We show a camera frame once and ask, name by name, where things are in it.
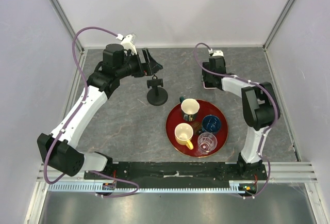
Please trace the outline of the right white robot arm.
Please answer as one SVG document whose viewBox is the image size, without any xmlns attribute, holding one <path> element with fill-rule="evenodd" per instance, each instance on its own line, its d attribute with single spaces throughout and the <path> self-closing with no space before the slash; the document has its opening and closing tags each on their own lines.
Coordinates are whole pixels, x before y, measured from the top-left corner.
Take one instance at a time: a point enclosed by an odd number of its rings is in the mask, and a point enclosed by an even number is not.
<svg viewBox="0 0 330 224">
<path fill-rule="evenodd" d="M 251 82 L 227 73 L 221 50 L 210 51 L 209 61 L 202 63 L 202 77 L 204 88 L 217 88 L 241 98 L 248 130 L 236 173 L 244 180 L 261 174 L 265 169 L 261 158 L 265 140 L 274 121 L 281 116 L 272 84 Z"/>
</svg>

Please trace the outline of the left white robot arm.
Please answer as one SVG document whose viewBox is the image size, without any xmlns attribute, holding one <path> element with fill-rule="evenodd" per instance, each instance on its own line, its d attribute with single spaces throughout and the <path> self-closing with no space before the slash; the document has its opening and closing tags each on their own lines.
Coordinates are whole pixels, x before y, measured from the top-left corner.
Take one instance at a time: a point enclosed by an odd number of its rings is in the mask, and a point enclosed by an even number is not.
<svg viewBox="0 0 330 224">
<path fill-rule="evenodd" d="M 61 123 L 47 134 L 40 134 L 37 145 L 44 166 L 50 166 L 64 175 L 75 176 L 80 171 L 95 171 L 101 179 L 113 174 L 111 158 L 98 153 L 81 153 L 76 147 L 82 133 L 100 107 L 127 77 L 153 76 L 162 70 L 148 49 L 142 49 L 144 62 L 136 51 L 120 44 L 109 44 L 103 50 L 103 59 L 88 77 L 81 96 Z"/>
</svg>

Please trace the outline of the pink smartphone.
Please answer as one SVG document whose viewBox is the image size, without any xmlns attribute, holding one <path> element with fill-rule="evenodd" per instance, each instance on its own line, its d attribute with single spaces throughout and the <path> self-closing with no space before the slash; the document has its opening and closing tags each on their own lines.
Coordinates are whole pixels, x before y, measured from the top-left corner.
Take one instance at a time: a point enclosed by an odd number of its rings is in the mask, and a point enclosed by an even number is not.
<svg viewBox="0 0 330 224">
<path fill-rule="evenodd" d="M 216 89 L 216 87 L 212 83 L 209 83 L 209 82 L 203 82 L 203 87 L 207 90 Z"/>
</svg>

